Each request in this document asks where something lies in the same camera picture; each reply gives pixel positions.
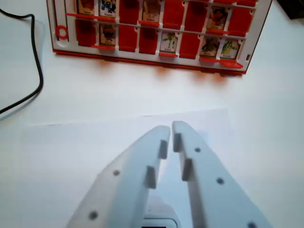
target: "character card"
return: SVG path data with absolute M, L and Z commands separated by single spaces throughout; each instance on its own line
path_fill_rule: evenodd
M 175 53 L 178 38 L 175 32 L 163 32 L 161 36 L 161 52 Z
M 100 25 L 100 44 L 116 45 L 116 31 L 113 25 Z
M 100 16 L 116 17 L 116 0 L 100 0 Z
M 219 41 L 216 37 L 204 37 L 200 56 L 216 57 L 219 48 Z
M 226 39 L 220 55 L 221 58 L 236 59 L 240 44 L 236 39 Z
M 161 5 L 157 0 L 144 0 L 142 8 L 142 20 L 159 22 L 161 14 Z
M 207 29 L 224 30 L 228 13 L 225 7 L 213 6 L 208 19 Z
M 94 0 L 77 0 L 78 13 L 94 15 Z

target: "game board base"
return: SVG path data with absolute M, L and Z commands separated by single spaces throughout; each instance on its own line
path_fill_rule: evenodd
M 128 58 L 120 58 L 120 57 L 92 55 L 92 54 L 70 52 L 70 51 L 61 51 L 61 50 L 55 50 L 55 49 L 53 49 L 53 51 L 55 53 L 57 53 L 58 55 L 97 58 L 97 59 L 103 59 L 103 60 L 113 61 L 113 62 L 136 63 L 136 64 L 144 64 L 144 65 L 151 65 L 151 66 L 158 66 L 158 67 L 167 67 L 167 68 L 174 68 L 174 69 L 199 70 L 199 71 L 206 72 L 206 73 L 220 73 L 220 74 L 223 74 L 225 76 L 241 76 L 241 75 L 246 74 L 246 71 L 221 70 L 221 69 L 205 68 L 205 67 L 197 67 L 197 66 L 194 66 L 194 67 L 193 66 L 184 66 L 184 65 L 177 65 L 177 64 L 170 64 L 170 63 L 161 63 L 161 62 L 135 60 L 135 59 L 128 59 Z

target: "white table surface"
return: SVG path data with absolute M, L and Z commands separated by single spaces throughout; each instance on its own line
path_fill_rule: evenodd
M 56 56 L 44 0 L 3 0 L 0 7 L 36 16 L 45 78 L 34 102 L 0 122 L 0 185 L 16 188 L 13 174 L 5 171 L 18 159 L 13 154 L 24 126 L 227 107 L 246 155 L 243 170 L 254 173 L 242 187 L 274 227 L 303 227 L 303 20 L 291 21 L 274 1 L 247 74 L 223 78 L 199 71 Z M 38 74 L 29 22 L 0 15 L 0 28 L 2 108 L 34 90 Z M 262 175 L 271 176 L 271 183 L 261 184 Z

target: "character cartoon illustration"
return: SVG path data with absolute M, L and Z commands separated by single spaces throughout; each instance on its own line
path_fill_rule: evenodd
M 107 13 L 116 13 L 116 0 L 101 0 L 101 10 Z
M 239 43 L 237 40 L 226 40 L 226 43 L 223 46 L 221 57 L 235 59 L 239 50 Z
M 238 50 L 237 47 L 233 46 L 235 45 L 233 43 L 233 41 L 227 41 L 225 44 L 224 44 L 224 47 L 223 47 L 223 50 L 222 50 L 222 54 L 229 54 L 231 50 Z
M 161 52 L 175 53 L 178 38 L 175 32 L 163 32 L 161 36 Z
M 112 42 L 115 35 L 115 29 L 111 25 L 110 26 L 105 25 L 103 29 L 103 34 L 106 41 Z
M 78 0 L 77 7 L 79 13 L 94 15 L 94 0 Z
M 89 10 L 94 9 L 94 0 L 80 0 L 80 2 L 84 9 L 89 9 Z
M 157 1 L 146 0 L 143 2 L 142 19 L 158 22 L 161 13 L 161 6 Z
M 226 23 L 227 16 L 228 16 L 228 13 L 226 12 L 225 7 L 218 7 L 218 6 L 212 7 L 212 11 L 209 16 L 207 28 L 223 30 L 225 23 Z
M 227 13 L 225 12 L 225 8 L 216 9 L 211 14 L 210 18 L 213 20 L 213 26 L 221 26 L 222 19 L 227 17 Z
M 162 39 L 163 41 L 169 41 L 169 44 L 168 44 L 168 48 L 173 48 L 174 47 L 174 44 L 175 44 L 175 33 L 174 32 L 170 32 L 168 33 L 167 37 Z
M 203 52 L 209 52 L 214 51 L 215 49 L 218 49 L 218 45 L 214 42 L 214 38 L 207 38 L 206 44 L 203 46 L 202 51 Z

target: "black cable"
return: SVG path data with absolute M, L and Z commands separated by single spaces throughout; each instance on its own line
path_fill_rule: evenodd
M 31 17 L 31 19 L 32 19 L 32 22 L 31 22 L 32 47 L 33 47 L 35 62 L 36 62 L 38 73 L 39 73 L 39 85 L 38 85 L 37 89 L 35 89 L 31 94 L 27 95 L 26 97 L 22 98 L 21 100 L 17 101 L 16 103 L 13 103 L 10 106 L 7 106 L 6 108 L 1 109 L 0 114 L 2 114 L 4 112 L 16 107 L 17 105 L 29 100 L 33 96 L 39 94 L 41 92 L 42 88 L 43 88 L 43 74 L 42 74 L 40 63 L 39 63 L 38 54 L 37 54 L 37 50 L 36 50 L 36 44 L 35 44 L 35 16 L 33 14 L 18 16 L 18 15 L 7 13 L 7 12 L 3 11 L 2 9 L 0 9 L 0 12 L 2 14 L 4 14 L 5 16 L 8 16 L 10 18 L 15 18 L 15 19 L 18 19 L 18 20 L 22 20 L 22 19 Z

